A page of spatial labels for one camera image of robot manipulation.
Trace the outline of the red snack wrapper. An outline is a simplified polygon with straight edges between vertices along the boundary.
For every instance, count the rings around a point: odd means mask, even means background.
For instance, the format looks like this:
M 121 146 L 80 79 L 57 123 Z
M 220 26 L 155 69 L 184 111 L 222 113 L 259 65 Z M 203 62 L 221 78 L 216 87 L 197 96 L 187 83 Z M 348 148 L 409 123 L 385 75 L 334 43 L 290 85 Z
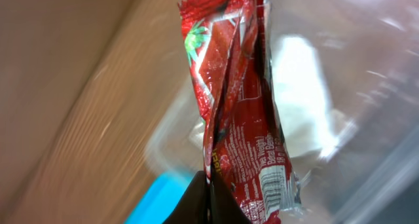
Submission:
M 219 174 L 251 223 L 301 200 L 274 101 L 269 0 L 184 0 L 181 29 L 198 110 L 208 222 Z

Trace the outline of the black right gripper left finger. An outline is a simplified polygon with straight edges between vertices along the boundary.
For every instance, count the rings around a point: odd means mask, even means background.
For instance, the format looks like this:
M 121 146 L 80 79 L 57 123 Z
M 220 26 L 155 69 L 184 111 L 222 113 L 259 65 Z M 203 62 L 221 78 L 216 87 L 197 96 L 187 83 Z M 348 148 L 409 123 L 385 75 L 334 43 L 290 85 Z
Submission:
M 206 174 L 199 171 L 163 224 L 206 224 L 208 222 L 207 204 Z

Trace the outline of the white napkin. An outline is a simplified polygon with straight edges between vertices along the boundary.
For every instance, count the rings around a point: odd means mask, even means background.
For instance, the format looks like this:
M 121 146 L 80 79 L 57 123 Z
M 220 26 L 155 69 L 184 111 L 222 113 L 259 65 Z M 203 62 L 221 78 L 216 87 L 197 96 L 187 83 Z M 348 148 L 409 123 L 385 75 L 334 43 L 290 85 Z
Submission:
M 272 80 L 289 156 L 330 156 L 338 144 L 333 103 L 318 52 L 309 40 L 299 35 L 278 40 Z

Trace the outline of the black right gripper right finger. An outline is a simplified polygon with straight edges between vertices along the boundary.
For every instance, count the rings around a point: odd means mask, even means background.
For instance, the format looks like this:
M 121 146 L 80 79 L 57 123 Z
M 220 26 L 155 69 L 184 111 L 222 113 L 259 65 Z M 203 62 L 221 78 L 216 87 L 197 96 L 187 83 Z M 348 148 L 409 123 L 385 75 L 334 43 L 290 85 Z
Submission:
M 212 224 L 251 224 L 236 203 L 219 174 L 211 176 L 209 185 L 210 221 Z

